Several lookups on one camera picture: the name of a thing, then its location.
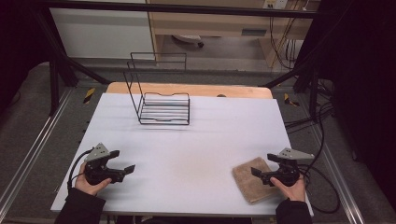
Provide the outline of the brown towel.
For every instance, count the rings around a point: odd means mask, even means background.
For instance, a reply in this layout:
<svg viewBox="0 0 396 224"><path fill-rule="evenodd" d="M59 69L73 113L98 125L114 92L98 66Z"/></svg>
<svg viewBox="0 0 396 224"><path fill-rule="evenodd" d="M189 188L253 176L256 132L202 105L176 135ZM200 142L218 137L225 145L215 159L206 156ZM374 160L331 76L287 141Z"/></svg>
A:
<svg viewBox="0 0 396 224"><path fill-rule="evenodd" d="M258 177L251 173L251 168L256 168L263 172L271 171L261 157L242 163L232 169L235 183L248 203L254 204L279 193L276 187L264 185Z"/></svg>

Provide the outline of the white table cover sheet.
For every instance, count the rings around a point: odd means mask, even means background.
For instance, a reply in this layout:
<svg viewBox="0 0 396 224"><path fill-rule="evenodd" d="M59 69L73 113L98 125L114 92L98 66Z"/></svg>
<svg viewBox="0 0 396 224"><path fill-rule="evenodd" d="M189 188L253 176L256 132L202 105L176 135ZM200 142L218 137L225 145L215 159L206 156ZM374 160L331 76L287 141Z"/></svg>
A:
<svg viewBox="0 0 396 224"><path fill-rule="evenodd" d="M250 204L234 167L290 144L274 99L191 97L187 125L142 125L127 94L105 93L77 153L102 143L120 155L108 167L134 172L100 191L114 215L265 217L276 193Z"/></svg>

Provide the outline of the wooden board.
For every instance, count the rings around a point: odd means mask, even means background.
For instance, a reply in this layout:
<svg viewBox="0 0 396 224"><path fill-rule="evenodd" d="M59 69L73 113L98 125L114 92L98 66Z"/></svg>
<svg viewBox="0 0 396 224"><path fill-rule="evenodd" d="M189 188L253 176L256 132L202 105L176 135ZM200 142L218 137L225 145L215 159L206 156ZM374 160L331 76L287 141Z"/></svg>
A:
<svg viewBox="0 0 396 224"><path fill-rule="evenodd" d="M224 85L198 85L198 84L173 84L173 83L133 83L131 88L125 82L113 82L108 85L106 93L139 93L158 92L162 94L186 92L192 96L216 97L225 95L233 98L260 98L272 99L273 94L267 88L247 86L224 86Z"/></svg>

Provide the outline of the aluminium rail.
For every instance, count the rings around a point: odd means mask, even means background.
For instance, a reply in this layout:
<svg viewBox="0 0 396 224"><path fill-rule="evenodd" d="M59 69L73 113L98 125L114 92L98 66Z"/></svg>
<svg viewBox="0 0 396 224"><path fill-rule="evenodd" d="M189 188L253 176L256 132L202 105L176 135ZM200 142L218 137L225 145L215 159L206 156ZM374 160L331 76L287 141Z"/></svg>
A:
<svg viewBox="0 0 396 224"><path fill-rule="evenodd" d="M54 127L64 112L64 109L66 108L70 99L70 95L73 93L73 91L74 88L65 89L59 101L59 107L55 110L53 115L47 118L43 128L40 130L35 141L30 146L27 154L23 158L23 161L21 162L17 172L12 176L12 179L7 185L4 193L0 196L0 223L5 219L9 208L13 204L21 189L21 186L29 175L43 147L46 145Z"/></svg>
<svg viewBox="0 0 396 224"><path fill-rule="evenodd" d="M330 178L339 193L339 199L349 223L364 224L364 218L361 214L361 210L352 196L351 190L349 189L347 182L335 161L335 157L331 153L331 149L325 142L324 132L319 128L319 126L311 127L311 132L315 136L315 140L319 147L322 149L320 157L323 159Z"/></svg>

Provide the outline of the chair base with castor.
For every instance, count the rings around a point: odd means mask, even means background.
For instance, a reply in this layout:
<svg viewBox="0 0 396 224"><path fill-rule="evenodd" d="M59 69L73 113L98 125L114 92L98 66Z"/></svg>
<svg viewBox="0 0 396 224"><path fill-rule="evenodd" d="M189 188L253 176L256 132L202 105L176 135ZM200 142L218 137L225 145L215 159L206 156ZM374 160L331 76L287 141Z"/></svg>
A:
<svg viewBox="0 0 396 224"><path fill-rule="evenodd" d="M198 48L202 48L205 45L199 35L174 35L174 38L185 43L196 45Z"/></svg>

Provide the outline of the white wall socket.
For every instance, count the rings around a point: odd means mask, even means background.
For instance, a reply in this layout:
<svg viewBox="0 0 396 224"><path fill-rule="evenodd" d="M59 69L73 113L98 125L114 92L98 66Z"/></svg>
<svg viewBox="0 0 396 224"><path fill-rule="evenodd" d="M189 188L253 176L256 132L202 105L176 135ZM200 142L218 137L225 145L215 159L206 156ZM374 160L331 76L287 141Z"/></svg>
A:
<svg viewBox="0 0 396 224"><path fill-rule="evenodd" d="M264 0L263 8L269 9L284 9L288 3L288 0Z"/></svg>

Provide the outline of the black metal frame crossbar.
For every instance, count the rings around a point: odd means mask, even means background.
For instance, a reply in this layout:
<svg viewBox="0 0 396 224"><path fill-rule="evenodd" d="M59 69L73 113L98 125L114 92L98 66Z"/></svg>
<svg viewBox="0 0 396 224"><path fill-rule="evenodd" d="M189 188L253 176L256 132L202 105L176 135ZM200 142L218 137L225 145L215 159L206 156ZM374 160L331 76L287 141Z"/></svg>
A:
<svg viewBox="0 0 396 224"><path fill-rule="evenodd" d="M235 16L299 18L299 19L314 19L322 16L322 13L317 11L297 11L297 10L286 10L286 9L257 9L257 8L242 8L242 7L138 4L138 3L72 1L72 0L37 0L36 2L42 7L67 8L67 9L138 11L138 12L185 13L185 14L190 13L190 14L235 15Z"/></svg>

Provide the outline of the person's right hand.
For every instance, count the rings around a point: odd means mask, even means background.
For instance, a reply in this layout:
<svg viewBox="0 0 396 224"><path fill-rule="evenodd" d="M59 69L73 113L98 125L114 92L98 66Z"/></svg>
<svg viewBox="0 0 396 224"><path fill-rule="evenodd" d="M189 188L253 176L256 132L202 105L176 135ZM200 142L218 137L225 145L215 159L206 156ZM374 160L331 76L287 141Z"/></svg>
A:
<svg viewBox="0 0 396 224"><path fill-rule="evenodd" d="M270 181L275 187L279 188L286 198L295 202L305 202L305 184L304 177L299 176L298 180L291 187L285 186L280 180L271 177Z"/></svg>

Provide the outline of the black metal stand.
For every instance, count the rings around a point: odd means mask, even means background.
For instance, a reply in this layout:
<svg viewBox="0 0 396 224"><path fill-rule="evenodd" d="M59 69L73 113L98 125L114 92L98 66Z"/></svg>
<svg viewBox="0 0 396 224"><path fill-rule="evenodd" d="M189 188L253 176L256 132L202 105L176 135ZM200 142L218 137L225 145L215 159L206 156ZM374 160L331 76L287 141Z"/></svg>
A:
<svg viewBox="0 0 396 224"><path fill-rule="evenodd" d="M267 89L272 89L276 85L295 76L297 76L297 80L293 85L293 89L296 93L301 93L307 88L310 89L308 115L313 121L317 121L318 59L316 56L307 56L287 74L263 84L262 86Z"/></svg>
<svg viewBox="0 0 396 224"><path fill-rule="evenodd" d="M50 10L47 7L30 6L40 34L43 35L43 47L49 55L49 77L50 77L50 112L52 116L60 108L60 80L66 87L76 87L78 78L74 70L87 75L101 84L110 84L111 81L95 74L82 64L71 59L64 48L62 39L53 21Z"/></svg>

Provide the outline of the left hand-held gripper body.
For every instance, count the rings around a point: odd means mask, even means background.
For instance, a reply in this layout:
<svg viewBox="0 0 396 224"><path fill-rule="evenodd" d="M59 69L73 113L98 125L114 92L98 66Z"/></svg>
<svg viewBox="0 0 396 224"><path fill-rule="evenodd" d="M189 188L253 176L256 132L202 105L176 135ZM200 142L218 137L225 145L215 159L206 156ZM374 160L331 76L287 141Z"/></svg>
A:
<svg viewBox="0 0 396 224"><path fill-rule="evenodd" d="M109 150L103 143L99 143L92 151L88 154L85 165L85 176L87 181L91 185L97 185L101 181L111 178L112 183L122 182L125 177L124 170L110 169L107 167L109 158Z"/></svg>

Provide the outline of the dark curtain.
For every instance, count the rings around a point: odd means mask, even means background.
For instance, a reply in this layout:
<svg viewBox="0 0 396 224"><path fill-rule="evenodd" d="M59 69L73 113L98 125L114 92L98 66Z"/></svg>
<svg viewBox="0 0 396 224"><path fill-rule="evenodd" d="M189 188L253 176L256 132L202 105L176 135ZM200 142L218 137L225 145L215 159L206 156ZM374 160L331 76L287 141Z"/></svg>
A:
<svg viewBox="0 0 396 224"><path fill-rule="evenodd" d="M0 0L0 115L29 71L49 59L30 0Z"/></svg>
<svg viewBox="0 0 396 224"><path fill-rule="evenodd" d="M349 141L396 209L396 0L321 0L301 55L321 50Z"/></svg>

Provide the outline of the white cabinet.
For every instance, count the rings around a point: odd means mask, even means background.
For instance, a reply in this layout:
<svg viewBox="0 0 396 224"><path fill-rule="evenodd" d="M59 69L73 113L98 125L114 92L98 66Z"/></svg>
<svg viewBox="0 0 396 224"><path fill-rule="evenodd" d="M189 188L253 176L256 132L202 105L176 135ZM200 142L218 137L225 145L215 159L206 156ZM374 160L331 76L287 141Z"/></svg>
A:
<svg viewBox="0 0 396 224"><path fill-rule="evenodd" d="M62 8L50 12L69 57L128 59L131 52L153 51L147 13Z"/></svg>

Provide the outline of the person's left hand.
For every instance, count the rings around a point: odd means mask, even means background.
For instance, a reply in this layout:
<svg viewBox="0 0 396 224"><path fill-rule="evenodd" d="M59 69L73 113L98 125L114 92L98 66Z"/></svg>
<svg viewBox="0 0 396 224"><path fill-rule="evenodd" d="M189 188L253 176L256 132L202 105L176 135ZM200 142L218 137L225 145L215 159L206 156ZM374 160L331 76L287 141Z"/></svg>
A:
<svg viewBox="0 0 396 224"><path fill-rule="evenodd" d="M75 188L92 196L96 196L99 191L105 189L111 183L112 179L107 178L97 185L91 185L85 176L85 165L86 163L82 163L80 165L78 177L75 182Z"/></svg>

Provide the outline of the black wire rack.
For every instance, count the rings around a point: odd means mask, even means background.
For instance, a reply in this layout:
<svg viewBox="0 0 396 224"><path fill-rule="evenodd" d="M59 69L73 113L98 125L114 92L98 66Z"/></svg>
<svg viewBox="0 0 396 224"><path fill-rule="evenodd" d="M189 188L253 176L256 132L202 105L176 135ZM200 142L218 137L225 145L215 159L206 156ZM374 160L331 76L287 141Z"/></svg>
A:
<svg viewBox="0 0 396 224"><path fill-rule="evenodd" d="M127 62L128 70L123 73L137 120L142 125L189 125L191 98L187 92L143 91L134 52Z"/></svg>

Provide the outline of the light wooden desk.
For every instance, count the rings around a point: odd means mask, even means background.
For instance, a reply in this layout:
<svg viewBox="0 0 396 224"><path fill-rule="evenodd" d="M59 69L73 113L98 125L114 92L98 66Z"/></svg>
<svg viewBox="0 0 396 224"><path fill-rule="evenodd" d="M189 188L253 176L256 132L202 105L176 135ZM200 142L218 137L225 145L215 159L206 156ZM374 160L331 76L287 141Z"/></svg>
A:
<svg viewBox="0 0 396 224"><path fill-rule="evenodd" d="M264 0L146 0L149 4L263 8ZM321 0L288 0L284 9L316 11ZM154 48L160 50L166 35L247 36L259 40L267 65L274 67L286 54L286 42L303 40L310 19L150 12Z"/></svg>

